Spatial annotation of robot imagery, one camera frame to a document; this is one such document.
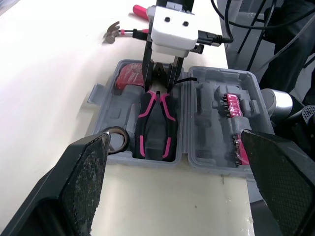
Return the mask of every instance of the open tool case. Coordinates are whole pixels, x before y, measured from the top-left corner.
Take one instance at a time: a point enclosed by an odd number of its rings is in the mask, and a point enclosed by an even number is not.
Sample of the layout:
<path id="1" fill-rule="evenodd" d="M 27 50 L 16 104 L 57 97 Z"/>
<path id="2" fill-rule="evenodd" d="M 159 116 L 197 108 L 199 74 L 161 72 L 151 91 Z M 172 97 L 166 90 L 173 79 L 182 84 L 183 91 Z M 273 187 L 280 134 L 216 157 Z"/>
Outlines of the open tool case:
<path id="1" fill-rule="evenodd" d="M 123 90 L 115 87 L 121 69 L 137 60 L 118 63 L 113 78 L 106 86 L 96 84 L 88 99 L 100 105 L 94 134 L 111 126 L 124 128 L 130 136 L 126 151 L 108 156 L 109 164 L 127 164 L 144 167 L 174 167 L 183 153 L 188 154 L 192 167 L 199 171 L 252 178 L 249 166 L 236 165 L 236 146 L 233 135 L 242 129 L 274 134 L 256 77 L 247 71 L 194 66 L 182 71 L 178 80 L 196 77 L 197 82 L 177 84 L 172 96 L 177 98 L 177 148 L 173 162 L 162 161 L 165 139 L 165 121 L 158 103 L 155 104 L 146 129 L 146 159 L 132 157 L 134 131 L 140 112 L 141 86 L 127 85 Z M 229 118 L 223 97 L 235 94 L 240 101 L 243 117 Z"/>

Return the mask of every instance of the black cable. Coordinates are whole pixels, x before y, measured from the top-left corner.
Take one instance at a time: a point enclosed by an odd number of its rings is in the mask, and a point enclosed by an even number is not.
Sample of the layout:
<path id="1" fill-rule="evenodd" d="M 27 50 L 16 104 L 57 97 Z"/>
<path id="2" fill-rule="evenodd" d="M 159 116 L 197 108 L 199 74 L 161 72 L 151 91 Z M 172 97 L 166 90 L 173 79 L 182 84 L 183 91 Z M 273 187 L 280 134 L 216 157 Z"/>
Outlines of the black cable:
<path id="1" fill-rule="evenodd" d="M 228 23 L 229 22 L 228 12 L 230 10 L 231 2 L 232 2 L 232 0 L 227 0 L 226 7 L 225 7 L 225 13 L 224 13 L 225 30 L 226 30 L 226 33 L 227 33 L 229 38 L 223 38 L 222 43 L 232 43 L 234 41 L 231 29 L 230 29 L 230 24 Z"/>
<path id="2" fill-rule="evenodd" d="M 219 11 L 219 9 L 217 8 L 214 0 L 210 0 L 211 1 L 211 4 L 212 4 L 212 7 L 214 8 L 214 10 L 216 11 L 216 13 L 221 17 L 221 19 L 225 19 L 225 17 L 222 15 L 222 13 Z M 289 22 L 286 22 L 286 23 L 283 23 L 283 24 L 280 24 L 280 25 L 277 25 L 277 26 L 267 26 L 267 27 L 257 27 L 257 26 L 244 26 L 244 25 L 240 25 L 240 24 L 237 24 L 235 22 L 232 22 L 232 21 L 228 21 L 231 25 L 233 26 L 236 26 L 236 27 L 240 27 L 240 28 L 245 28 L 245 29 L 252 29 L 252 30 L 274 30 L 274 29 L 278 29 L 278 28 L 281 28 L 281 27 L 285 27 L 285 26 L 288 26 L 288 25 L 291 25 L 295 22 L 298 22 L 300 20 L 302 20 L 303 18 L 311 15 L 315 13 L 315 8 L 307 13 L 305 13 L 304 15 L 302 16 L 299 16 L 297 17 L 296 19 L 294 20 L 291 20 Z"/>

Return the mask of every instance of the pliers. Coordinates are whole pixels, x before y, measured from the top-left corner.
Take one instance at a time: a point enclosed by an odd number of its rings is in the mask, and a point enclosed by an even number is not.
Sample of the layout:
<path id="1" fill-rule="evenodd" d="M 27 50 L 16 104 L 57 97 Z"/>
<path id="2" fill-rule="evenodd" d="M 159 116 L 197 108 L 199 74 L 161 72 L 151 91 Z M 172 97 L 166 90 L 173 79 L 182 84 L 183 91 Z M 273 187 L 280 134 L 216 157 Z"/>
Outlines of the pliers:
<path id="1" fill-rule="evenodd" d="M 166 122 L 166 138 L 162 160 L 174 161 L 177 144 L 177 100 L 167 93 L 167 74 L 162 63 L 157 63 L 152 74 L 150 90 L 141 96 L 140 115 L 138 116 L 135 130 L 135 158 L 145 159 L 145 131 L 150 113 L 158 99 Z"/>

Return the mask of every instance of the table surface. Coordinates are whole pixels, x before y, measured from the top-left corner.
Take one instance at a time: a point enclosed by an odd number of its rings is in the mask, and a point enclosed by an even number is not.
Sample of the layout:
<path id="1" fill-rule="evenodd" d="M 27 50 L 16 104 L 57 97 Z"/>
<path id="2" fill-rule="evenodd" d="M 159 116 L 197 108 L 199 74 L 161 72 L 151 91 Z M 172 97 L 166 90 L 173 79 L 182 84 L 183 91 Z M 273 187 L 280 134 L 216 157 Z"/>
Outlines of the table surface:
<path id="1" fill-rule="evenodd" d="M 144 42 L 102 45 L 108 26 L 145 29 L 134 4 L 154 0 L 21 0 L 0 16 L 0 232 L 71 142 L 91 134 L 99 107 L 87 104 L 122 59 L 142 59 Z M 199 30 L 221 34 L 208 0 L 195 0 Z M 153 55 L 171 62 L 172 57 Z M 224 47 L 190 53 L 194 65 L 227 68 Z M 93 236 L 253 235 L 246 180 L 175 169 L 106 166 Z"/>

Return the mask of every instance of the textured gripper pad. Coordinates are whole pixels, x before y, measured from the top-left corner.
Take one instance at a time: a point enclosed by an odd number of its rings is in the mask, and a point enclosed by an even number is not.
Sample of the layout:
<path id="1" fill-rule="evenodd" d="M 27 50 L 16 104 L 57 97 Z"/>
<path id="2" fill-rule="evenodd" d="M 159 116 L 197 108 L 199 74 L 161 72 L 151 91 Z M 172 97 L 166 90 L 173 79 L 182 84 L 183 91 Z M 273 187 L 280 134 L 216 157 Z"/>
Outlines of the textured gripper pad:
<path id="1" fill-rule="evenodd" d="M 109 142 L 110 137 L 104 134 L 86 148 L 62 192 L 62 206 L 78 236 L 89 236 L 91 232 L 100 200 Z"/>
<path id="2" fill-rule="evenodd" d="M 308 221 L 314 217 L 315 163 L 295 143 L 275 135 L 245 131 L 242 142 L 257 187 L 283 235 L 302 235 L 306 224 L 314 224 Z"/>

